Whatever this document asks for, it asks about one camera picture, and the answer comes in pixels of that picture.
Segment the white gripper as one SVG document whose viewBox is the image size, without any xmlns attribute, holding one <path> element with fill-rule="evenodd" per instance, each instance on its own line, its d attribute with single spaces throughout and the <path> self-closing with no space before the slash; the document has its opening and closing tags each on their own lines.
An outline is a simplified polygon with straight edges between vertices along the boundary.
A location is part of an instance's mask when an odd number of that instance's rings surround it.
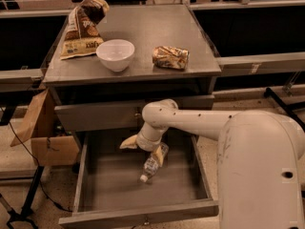
<svg viewBox="0 0 305 229">
<path fill-rule="evenodd" d="M 151 152 L 157 164 L 162 167 L 164 157 L 162 148 L 158 147 L 164 130 L 145 123 L 137 135 L 132 135 L 120 144 L 120 149 L 136 149 L 137 146 L 146 152 Z"/>
</svg>

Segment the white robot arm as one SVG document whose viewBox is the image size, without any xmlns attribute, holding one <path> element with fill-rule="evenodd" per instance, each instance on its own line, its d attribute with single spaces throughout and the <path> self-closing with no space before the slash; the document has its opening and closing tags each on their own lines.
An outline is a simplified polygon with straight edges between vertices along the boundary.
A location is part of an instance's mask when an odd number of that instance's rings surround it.
<svg viewBox="0 0 305 229">
<path fill-rule="evenodd" d="M 220 229 L 304 229 L 297 162 L 304 131 L 292 118 L 265 111 L 180 110 L 171 100 L 147 104 L 144 125 L 120 147 L 155 153 L 169 128 L 218 142 Z"/>
</svg>

